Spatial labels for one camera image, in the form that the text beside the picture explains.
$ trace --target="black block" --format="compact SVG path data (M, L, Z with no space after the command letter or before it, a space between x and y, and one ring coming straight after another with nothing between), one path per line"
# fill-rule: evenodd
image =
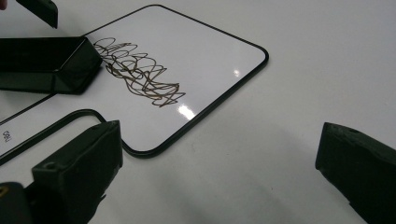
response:
M0 184L0 223L34 224L29 202L21 184L15 182Z
M122 166L120 124L91 127L32 169L35 223L86 224Z
M396 151L356 130L325 123L316 168L368 223L396 223Z
M82 94L102 58L87 37L0 38L0 90Z

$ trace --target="white table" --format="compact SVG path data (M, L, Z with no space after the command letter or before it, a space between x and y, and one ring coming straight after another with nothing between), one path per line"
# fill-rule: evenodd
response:
M315 158L325 121L396 148L396 2L54 3L57 30L8 0L0 37L83 35L160 3L270 53L258 75L163 154L125 153L90 223L364 223ZM0 91L0 120L42 96ZM29 185L34 165L93 124L84 119L3 165L0 182Z

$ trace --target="whiteboard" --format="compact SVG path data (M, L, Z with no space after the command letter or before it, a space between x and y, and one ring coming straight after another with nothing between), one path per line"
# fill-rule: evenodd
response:
M86 36L104 58L81 95L56 94L0 123L0 155L80 109L118 119L135 151L168 146L268 61L265 49L175 12L143 7Z

